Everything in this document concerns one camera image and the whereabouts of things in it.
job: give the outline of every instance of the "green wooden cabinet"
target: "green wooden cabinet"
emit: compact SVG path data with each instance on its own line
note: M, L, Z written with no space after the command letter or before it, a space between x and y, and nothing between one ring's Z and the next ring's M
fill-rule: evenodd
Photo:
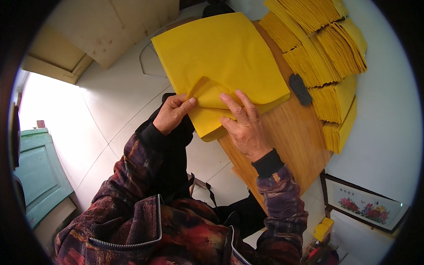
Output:
M31 228L73 192L47 128L21 132L19 167L14 174L22 182Z

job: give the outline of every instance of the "person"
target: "person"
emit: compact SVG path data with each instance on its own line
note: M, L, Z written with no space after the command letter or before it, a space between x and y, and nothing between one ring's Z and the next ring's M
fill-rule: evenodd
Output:
M222 117L233 144L252 161L268 216L250 194L211 208L188 192L185 147L194 131L186 95L163 103L131 136L114 174L90 208L56 236L62 264L299 264L308 213L300 188L265 139L261 117L248 96L220 99L237 121ZM266 226L257 249L243 238Z

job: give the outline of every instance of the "black pants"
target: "black pants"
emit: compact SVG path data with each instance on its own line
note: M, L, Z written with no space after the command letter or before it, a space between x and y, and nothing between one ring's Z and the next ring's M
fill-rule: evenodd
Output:
M163 95L162 105L137 128L136 133L142 132L153 122L165 100L172 95L175 95L175 93ZM163 198L190 198L189 188L187 187L186 146L193 139L193 132L193 124L188 115L185 115L180 125L168 135L171 139L171 145L165 154L162 166L155 177L156 182L152 185L148 196L160 194ZM241 238L248 237L265 227L264 219L267 217L252 193L250 191L249 193L249 196L243 200L228 206L213 208L220 219L220 224L237 226L240 229Z

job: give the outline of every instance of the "patterned jacket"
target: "patterned jacket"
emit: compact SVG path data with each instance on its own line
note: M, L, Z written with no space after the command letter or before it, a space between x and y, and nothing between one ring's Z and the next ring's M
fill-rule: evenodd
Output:
M267 230L257 250L237 228L215 225L205 203L179 199L163 205L146 197L163 152L134 134L114 174L103 182L90 208L56 236L61 264L299 264L308 213L291 171L273 150L253 163L264 196Z

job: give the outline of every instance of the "framed picture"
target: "framed picture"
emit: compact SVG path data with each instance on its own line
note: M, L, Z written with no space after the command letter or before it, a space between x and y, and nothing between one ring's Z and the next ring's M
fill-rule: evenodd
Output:
M401 224L409 206L328 174L320 175L324 203L357 221L389 234Z

